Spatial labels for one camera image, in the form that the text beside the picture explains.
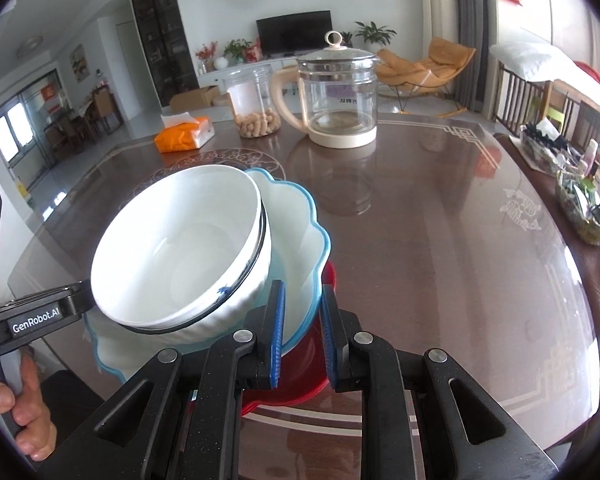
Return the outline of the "person's left hand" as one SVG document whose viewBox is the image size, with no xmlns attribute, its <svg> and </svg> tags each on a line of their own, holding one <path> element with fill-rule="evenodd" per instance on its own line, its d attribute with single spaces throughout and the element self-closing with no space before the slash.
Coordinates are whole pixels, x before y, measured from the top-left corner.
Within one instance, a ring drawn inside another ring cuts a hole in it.
<svg viewBox="0 0 600 480">
<path fill-rule="evenodd" d="M 21 358 L 20 377 L 19 396 L 0 382 L 0 415 L 12 414 L 21 427 L 15 437 L 16 445 L 31 460 L 42 462 L 56 448 L 57 429 L 43 400 L 38 368 L 27 353 Z"/>
</svg>

